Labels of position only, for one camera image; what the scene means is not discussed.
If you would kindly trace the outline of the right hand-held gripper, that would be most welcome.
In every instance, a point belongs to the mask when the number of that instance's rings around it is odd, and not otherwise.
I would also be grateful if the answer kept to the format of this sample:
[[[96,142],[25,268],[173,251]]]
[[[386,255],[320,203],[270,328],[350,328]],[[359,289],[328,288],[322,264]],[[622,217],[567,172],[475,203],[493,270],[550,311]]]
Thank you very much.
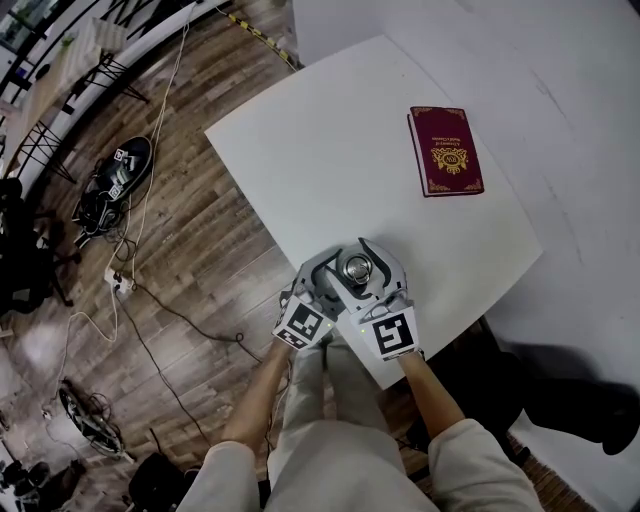
[[[419,350],[413,302],[405,297],[375,297],[406,288],[406,272],[388,250],[365,238],[358,239],[371,261],[366,285],[353,286],[341,273],[340,264],[326,265],[327,277],[348,311],[352,325],[365,345],[379,359],[389,361]]]

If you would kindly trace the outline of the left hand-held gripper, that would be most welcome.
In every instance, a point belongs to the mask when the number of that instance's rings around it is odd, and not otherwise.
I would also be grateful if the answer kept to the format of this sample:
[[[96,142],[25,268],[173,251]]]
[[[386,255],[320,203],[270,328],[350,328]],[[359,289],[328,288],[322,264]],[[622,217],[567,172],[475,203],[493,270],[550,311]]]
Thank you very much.
[[[341,252],[341,248],[328,248],[311,257],[301,265],[290,288],[280,294],[272,334],[298,351],[319,343],[345,310],[325,267]]]

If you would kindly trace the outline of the small silver metal can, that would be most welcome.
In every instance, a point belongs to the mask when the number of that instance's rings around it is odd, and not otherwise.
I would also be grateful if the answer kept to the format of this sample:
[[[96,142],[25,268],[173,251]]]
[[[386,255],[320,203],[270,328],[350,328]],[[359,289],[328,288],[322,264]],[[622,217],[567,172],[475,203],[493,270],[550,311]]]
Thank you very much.
[[[364,253],[347,253],[341,260],[340,270],[353,286],[366,285],[373,272],[373,262]]]

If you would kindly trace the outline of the person's left forearm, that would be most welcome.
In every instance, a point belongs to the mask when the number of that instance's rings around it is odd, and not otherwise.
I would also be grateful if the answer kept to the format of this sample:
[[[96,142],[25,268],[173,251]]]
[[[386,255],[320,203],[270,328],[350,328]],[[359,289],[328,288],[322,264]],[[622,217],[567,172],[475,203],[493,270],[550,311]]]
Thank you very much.
[[[244,395],[224,426],[223,442],[237,442],[255,454],[259,453],[291,352],[289,345],[273,339],[263,362],[253,372]]]

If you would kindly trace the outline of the person's right forearm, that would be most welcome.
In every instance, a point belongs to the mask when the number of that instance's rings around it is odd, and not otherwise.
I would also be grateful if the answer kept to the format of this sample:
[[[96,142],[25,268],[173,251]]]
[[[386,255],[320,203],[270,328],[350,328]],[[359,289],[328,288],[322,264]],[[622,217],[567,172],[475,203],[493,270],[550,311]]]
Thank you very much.
[[[398,362],[432,439],[465,419],[456,401],[418,352],[401,356]]]

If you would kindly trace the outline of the dark red hardcover book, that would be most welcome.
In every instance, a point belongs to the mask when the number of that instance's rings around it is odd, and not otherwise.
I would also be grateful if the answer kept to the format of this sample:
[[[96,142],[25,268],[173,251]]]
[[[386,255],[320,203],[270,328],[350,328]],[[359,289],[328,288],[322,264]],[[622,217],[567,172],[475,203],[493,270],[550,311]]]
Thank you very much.
[[[476,147],[463,109],[412,106],[407,120],[424,197],[484,192]]]

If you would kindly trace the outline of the person's beige trousers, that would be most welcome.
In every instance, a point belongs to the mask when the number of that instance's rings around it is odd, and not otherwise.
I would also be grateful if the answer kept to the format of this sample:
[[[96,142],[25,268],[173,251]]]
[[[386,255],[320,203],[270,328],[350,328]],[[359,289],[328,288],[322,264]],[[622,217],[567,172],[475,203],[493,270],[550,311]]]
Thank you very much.
[[[438,512],[407,477],[376,386],[336,338],[299,352],[264,512]]]

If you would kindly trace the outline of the white power strip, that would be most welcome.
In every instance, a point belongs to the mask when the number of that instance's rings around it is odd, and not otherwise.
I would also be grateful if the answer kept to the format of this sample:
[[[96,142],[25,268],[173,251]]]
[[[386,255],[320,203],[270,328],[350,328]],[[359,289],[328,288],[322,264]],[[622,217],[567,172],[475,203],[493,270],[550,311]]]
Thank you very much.
[[[127,295],[133,291],[134,281],[130,276],[116,271],[112,267],[108,267],[104,271],[104,280],[115,292]]]

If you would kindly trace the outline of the person's beige sweatshirt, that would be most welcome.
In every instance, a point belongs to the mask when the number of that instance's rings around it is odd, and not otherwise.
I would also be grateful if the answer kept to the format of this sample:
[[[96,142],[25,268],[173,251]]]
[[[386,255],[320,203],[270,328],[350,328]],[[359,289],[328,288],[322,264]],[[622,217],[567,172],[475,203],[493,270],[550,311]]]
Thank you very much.
[[[427,497],[438,512],[543,512],[524,472],[474,420],[439,434],[428,458],[432,494]],[[209,450],[176,512],[264,512],[266,503],[259,498],[254,453],[226,441]]]

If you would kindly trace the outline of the black open bag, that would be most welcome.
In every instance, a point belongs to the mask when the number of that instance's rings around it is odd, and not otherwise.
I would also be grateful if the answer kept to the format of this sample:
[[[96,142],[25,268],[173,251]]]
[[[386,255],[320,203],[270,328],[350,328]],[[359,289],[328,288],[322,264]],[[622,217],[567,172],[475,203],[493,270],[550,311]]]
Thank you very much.
[[[146,178],[153,167],[151,142],[144,136],[122,143],[98,167],[95,184],[108,200],[128,197]]]

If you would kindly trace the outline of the yellow black striped floor strip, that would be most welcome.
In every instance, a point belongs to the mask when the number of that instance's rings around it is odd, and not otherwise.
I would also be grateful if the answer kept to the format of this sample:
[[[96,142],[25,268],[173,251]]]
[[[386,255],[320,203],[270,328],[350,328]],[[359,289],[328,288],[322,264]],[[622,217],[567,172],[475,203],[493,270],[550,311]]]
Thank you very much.
[[[229,12],[226,12],[219,7],[216,7],[216,11],[229,19],[233,24],[250,33],[253,37],[266,45],[274,54],[276,54],[283,62],[285,62],[293,72],[298,72],[299,70],[301,70],[300,64],[284,48],[280,47],[273,38],[269,37],[258,28],[250,25],[245,20],[240,19],[230,14]]]

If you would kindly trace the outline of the black backpack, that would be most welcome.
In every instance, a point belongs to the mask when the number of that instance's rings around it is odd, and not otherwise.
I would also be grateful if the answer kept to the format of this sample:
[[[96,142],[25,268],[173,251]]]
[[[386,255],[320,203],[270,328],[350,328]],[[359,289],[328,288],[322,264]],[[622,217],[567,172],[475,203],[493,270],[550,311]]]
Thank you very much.
[[[164,454],[152,453],[129,483],[133,512],[176,512],[195,481],[200,465],[181,471]]]

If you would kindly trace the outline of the white cloth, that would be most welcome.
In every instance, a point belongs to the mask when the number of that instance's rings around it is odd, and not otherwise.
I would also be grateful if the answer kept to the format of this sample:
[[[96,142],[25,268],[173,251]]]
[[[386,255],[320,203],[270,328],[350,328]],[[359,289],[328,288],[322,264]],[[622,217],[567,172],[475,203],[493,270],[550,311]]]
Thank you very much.
[[[120,52],[126,43],[125,27],[99,18],[93,18],[94,41],[98,47],[108,52]]]

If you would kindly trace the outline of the white table with black legs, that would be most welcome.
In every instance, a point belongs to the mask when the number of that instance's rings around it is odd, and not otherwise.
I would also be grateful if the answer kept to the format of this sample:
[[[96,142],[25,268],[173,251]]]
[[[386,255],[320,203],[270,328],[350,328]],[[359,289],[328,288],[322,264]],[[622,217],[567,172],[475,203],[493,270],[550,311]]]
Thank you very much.
[[[24,191],[47,171],[72,181],[64,165],[71,129],[109,94],[137,95],[129,75],[144,54],[144,38],[126,39],[120,52],[105,51],[94,41],[93,18],[59,49],[9,116],[0,170],[4,179],[19,179]]]

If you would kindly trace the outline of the pile of dark equipment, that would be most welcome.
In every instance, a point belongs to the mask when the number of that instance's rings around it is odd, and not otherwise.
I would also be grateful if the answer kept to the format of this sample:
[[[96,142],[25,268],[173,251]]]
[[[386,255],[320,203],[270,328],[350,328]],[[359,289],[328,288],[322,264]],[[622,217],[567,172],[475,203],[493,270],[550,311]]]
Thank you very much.
[[[20,461],[0,461],[0,493],[11,490],[17,512],[58,512],[73,497],[86,474],[79,460],[52,474],[50,466],[38,462],[29,470]]]

